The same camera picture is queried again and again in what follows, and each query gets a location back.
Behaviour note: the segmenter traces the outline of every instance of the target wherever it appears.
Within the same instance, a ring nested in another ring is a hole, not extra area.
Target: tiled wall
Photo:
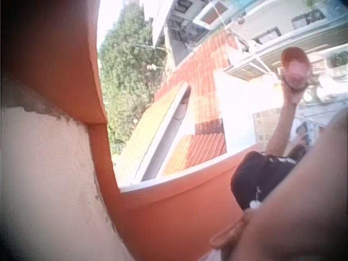
[[[261,111],[253,114],[256,141],[261,151],[266,149],[280,116],[280,108]]]

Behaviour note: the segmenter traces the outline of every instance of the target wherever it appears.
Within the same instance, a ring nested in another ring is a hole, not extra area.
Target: orange wall
[[[35,13],[33,7],[30,14],[25,9],[17,27],[11,26],[18,16],[4,12],[9,16],[2,20],[2,39],[7,40],[2,42],[2,68],[88,126],[105,205],[135,259],[196,260],[209,250],[209,238],[241,213],[229,180],[246,152],[182,178],[121,194],[97,73],[98,5],[49,1]]]
[[[197,260],[209,239],[241,215],[231,176],[250,149],[171,181],[124,192],[119,232],[138,260]]]

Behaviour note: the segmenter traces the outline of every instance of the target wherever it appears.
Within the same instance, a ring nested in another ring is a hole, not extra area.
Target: white wall
[[[271,85],[250,83],[221,70],[214,72],[227,153],[235,154],[256,142],[253,113],[283,104],[282,94]]]
[[[267,0],[258,11],[246,15],[244,24],[232,28],[244,39],[251,40],[269,29],[278,27],[282,35],[294,30],[291,19],[309,12],[306,0]]]
[[[23,94],[9,104],[25,103],[29,110],[2,108],[1,234],[13,254],[26,260],[133,260],[102,202],[87,128],[67,115],[57,117],[56,108],[44,108],[18,86],[2,74],[2,88]]]

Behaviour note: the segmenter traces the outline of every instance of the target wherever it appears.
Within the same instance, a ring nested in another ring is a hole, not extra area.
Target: raised arm
[[[232,260],[290,260],[347,242],[347,119],[345,109],[264,201]]]
[[[284,94],[284,103],[281,108],[281,115],[277,127],[266,147],[267,154],[278,157],[284,155],[285,148],[287,147],[290,138],[296,107],[304,93],[304,91],[293,93],[283,77],[281,84]]]

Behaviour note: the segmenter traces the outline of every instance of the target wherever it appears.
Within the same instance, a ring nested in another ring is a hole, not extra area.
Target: terracotta roof
[[[181,138],[162,175],[196,166],[226,153],[223,133],[187,135]]]
[[[178,82],[184,80],[191,86],[188,113],[195,119],[196,133],[218,133],[223,131],[213,71],[229,65],[225,43],[227,35],[221,30],[207,39],[194,54],[185,61],[155,94],[155,100],[167,93]],[[231,39],[229,44],[237,47]]]
[[[154,104],[143,114],[115,168],[116,180],[120,186],[130,184],[136,175],[183,81],[191,87],[187,114],[193,115],[196,135],[186,136],[179,142],[164,172],[169,174],[183,170],[226,152],[213,78],[214,70],[229,65],[225,50],[226,39],[224,30],[207,39],[155,94]]]
[[[119,186],[129,185],[133,180],[160,124],[182,85],[182,83],[177,84],[155,101],[142,115],[118,159],[118,164],[114,168]]]

